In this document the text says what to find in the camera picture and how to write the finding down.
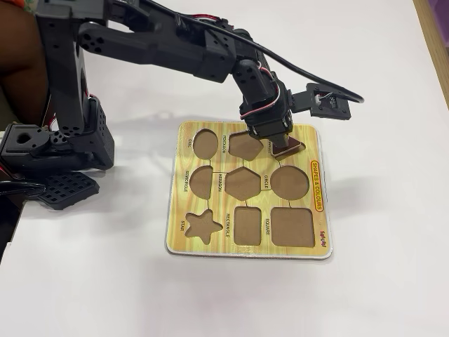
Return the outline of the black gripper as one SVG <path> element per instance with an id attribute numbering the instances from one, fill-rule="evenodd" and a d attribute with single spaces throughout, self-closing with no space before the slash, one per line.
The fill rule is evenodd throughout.
<path id="1" fill-rule="evenodd" d="M 291 91 L 283 82 L 277 83 L 280 89 L 279 99 L 273 106 L 254 112 L 243 120 L 250 128 L 250 133 L 258 138 L 272 137 L 272 143 L 277 148 L 287 147 L 287 135 L 293 129 L 290 107 L 292 105 Z"/>

